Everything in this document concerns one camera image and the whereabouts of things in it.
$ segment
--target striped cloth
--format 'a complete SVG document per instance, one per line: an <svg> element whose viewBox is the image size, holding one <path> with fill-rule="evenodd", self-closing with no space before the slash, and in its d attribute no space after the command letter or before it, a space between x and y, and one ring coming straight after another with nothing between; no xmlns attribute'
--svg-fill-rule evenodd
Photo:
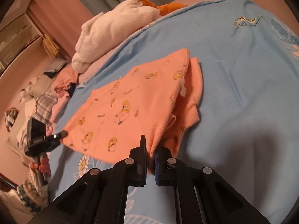
<svg viewBox="0 0 299 224"><path fill-rule="evenodd" d="M49 78L53 78L58 72L60 72L68 63L67 60L60 58L54 59L51 65L44 71L44 75L47 75Z"/></svg>
<svg viewBox="0 0 299 224"><path fill-rule="evenodd" d="M44 95L39 97L36 105L36 112L32 117L46 125L51 125L50 117L52 114L52 107L56 103L57 98L52 95L51 88L49 88Z"/></svg>

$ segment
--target bedsheet embroidery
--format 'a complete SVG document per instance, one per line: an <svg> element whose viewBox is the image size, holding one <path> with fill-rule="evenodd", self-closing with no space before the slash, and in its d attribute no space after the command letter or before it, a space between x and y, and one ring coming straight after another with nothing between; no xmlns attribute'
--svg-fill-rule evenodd
<svg viewBox="0 0 299 224"><path fill-rule="evenodd" d="M299 38L295 33L275 17L271 19L270 26L276 31L277 37L283 42L285 47L290 50L293 57L299 60Z"/></svg>
<svg viewBox="0 0 299 224"><path fill-rule="evenodd" d="M85 154L82 154L78 165L79 165L78 172L73 174L75 181L77 181L85 173L87 173L90 169L92 169L94 167L96 167L100 170L105 170L105 169L113 167L112 164L96 160L96 159L91 158ZM132 199L132 196L134 195L134 193L136 191L137 191L137 187L129 187L129 189L128 189L124 223L126 223L126 224L162 224L161 222L159 222L153 218L147 217L147 216L129 214L130 210L132 209L132 207L134 205L134 199Z"/></svg>

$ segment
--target white cloth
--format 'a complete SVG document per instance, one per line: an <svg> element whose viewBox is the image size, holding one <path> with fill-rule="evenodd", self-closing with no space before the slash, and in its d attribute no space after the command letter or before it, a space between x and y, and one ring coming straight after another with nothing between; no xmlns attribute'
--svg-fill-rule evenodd
<svg viewBox="0 0 299 224"><path fill-rule="evenodd" d="M25 185L28 185L28 183L30 183L31 186L32 185L34 186L35 192L32 193L27 192L29 188L31 189L31 186L27 186L26 188ZM28 179L23 183L23 185L26 194L29 196L32 202L37 203L42 208L44 208L48 204L47 199L48 199L49 185L39 187L37 181L37 175L31 169L28 175ZM22 203L22 201L20 200L20 196L17 190L12 189L9 192L0 191L0 198L4 203L4 205L6 206L9 214L17 224L27 224L34 217L34 214L30 211L30 209L25 207L24 203Z"/></svg>
<svg viewBox="0 0 299 224"><path fill-rule="evenodd" d="M33 113L36 111L36 99L33 98L30 101L28 101L25 104L25 121L22 125L22 127L20 128L16 139L17 139L17 145L19 147L20 150L24 149L24 144L23 141L27 139L25 139L25 136L27 136L27 124L28 124L28 120L32 117Z"/></svg>
<svg viewBox="0 0 299 224"><path fill-rule="evenodd" d="M73 69L84 73L97 59L160 17L159 9L143 6L139 0L126 0L112 11L98 14L82 25L72 58Z"/></svg>

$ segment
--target daisy print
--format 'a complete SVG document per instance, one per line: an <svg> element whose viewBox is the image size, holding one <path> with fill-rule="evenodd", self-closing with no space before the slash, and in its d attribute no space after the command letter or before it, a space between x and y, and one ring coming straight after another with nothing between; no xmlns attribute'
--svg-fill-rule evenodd
<svg viewBox="0 0 299 224"><path fill-rule="evenodd" d="M88 171L89 156L83 154L78 167L78 178L81 178Z"/></svg>

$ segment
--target blue bedsheet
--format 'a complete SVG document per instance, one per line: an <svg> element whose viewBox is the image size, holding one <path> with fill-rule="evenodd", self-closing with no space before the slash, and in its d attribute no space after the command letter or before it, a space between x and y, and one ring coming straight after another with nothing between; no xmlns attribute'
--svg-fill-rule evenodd
<svg viewBox="0 0 299 224"><path fill-rule="evenodd" d="M204 92L201 122L187 131L178 158L212 167L272 224L281 223L299 196L299 38L252 1L198 3L135 33L86 87L76 89L56 131L93 89L181 48L199 58ZM87 160L88 169L110 167L66 146L51 153L52 200ZM130 189L126 223L154 219L175 223L172 190L156 187L148 175L146 187Z"/></svg>

